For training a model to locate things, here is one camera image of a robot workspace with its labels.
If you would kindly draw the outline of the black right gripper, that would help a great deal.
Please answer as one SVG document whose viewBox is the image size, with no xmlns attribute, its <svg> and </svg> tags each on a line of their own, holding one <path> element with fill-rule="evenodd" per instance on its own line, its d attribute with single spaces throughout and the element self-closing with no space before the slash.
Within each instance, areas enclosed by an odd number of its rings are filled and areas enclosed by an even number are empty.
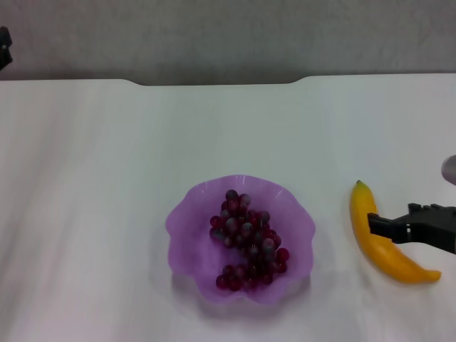
<svg viewBox="0 0 456 342">
<path fill-rule="evenodd" d="M 395 244 L 421 243 L 455 254 L 455 207 L 410 203 L 398 219 L 367 215 L 370 233 Z"/>
</svg>

